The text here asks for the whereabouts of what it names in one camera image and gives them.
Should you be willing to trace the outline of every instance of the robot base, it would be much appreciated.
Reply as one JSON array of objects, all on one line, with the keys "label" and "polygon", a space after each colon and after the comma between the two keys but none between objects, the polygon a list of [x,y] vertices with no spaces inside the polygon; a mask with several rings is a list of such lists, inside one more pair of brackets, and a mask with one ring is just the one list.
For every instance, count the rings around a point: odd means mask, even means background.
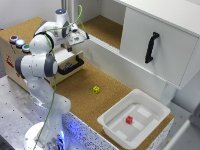
[{"label": "robot base", "polygon": [[[38,132],[41,130],[43,125],[44,125],[44,122],[35,124],[26,132],[25,137],[24,137],[24,150],[49,150],[49,147],[47,145],[42,146],[41,144],[39,144],[39,142],[38,142],[37,146],[35,147],[36,142],[35,142],[34,138],[37,136]],[[69,145],[69,143],[70,143],[69,138],[65,138],[64,141],[65,141],[65,145]]]}]

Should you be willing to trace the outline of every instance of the yellow object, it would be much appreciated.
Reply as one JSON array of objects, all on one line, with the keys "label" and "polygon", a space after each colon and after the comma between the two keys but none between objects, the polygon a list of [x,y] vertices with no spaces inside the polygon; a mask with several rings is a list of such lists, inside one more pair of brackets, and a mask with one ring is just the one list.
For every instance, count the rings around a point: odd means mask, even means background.
[{"label": "yellow object", "polygon": [[98,86],[95,86],[93,88],[93,92],[96,93],[96,94],[99,93],[100,92],[100,88]]}]

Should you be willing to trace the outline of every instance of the white cabinet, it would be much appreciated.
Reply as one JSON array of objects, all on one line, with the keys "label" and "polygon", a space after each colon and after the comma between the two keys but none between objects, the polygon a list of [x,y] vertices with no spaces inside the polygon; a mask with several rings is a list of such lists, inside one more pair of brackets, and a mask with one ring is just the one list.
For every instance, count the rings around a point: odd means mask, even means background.
[{"label": "white cabinet", "polygon": [[[159,37],[152,47],[153,60],[145,63],[154,32]],[[120,54],[177,86],[181,83],[197,42],[198,37],[194,35],[131,8],[126,9]]]}]

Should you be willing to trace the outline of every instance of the red block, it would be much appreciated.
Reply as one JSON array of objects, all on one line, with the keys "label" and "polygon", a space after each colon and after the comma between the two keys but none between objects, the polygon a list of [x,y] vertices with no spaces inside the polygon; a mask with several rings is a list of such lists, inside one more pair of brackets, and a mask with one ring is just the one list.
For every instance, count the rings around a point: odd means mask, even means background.
[{"label": "red block", "polygon": [[133,117],[128,116],[128,117],[126,118],[126,123],[131,124],[132,122],[133,122]]}]

